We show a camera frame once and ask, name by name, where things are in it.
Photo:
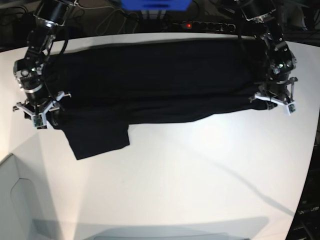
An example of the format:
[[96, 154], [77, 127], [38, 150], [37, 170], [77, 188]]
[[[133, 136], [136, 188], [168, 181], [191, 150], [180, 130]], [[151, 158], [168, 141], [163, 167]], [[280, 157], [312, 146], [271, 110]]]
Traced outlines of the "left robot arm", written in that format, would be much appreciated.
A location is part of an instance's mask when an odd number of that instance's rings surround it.
[[243, 18], [259, 27], [256, 40], [265, 43], [265, 57], [262, 65], [266, 71], [265, 80], [258, 84], [258, 92], [249, 98], [267, 103], [268, 109], [282, 106], [288, 115], [296, 112], [293, 93], [296, 77], [291, 72], [297, 59], [286, 43], [283, 30], [275, 17], [276, 6], [271, 0], [236, 0]]

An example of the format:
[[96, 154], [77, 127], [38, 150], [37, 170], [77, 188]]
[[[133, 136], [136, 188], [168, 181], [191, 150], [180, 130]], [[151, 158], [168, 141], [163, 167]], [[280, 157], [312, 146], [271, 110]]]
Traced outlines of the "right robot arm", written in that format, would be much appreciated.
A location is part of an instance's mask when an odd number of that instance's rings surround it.
[[33, 14], [36, 28], [28, 34], [24, 58], [14, 63], [13, 74], [26, 100], [16, 103], [13, 110], [23, 111], [36, 129], [47, 128], [47, 114], [61, 110], [60, 100], [67, 96], [64, 91], [50, 90], [46, 70], [54, 64], [50, 60], [51, 50], [60, 29], [64, 30], [65, 39], [58, 55], [67, 48], [66, 22], [76, 4], [75, 0], [42, 0]]

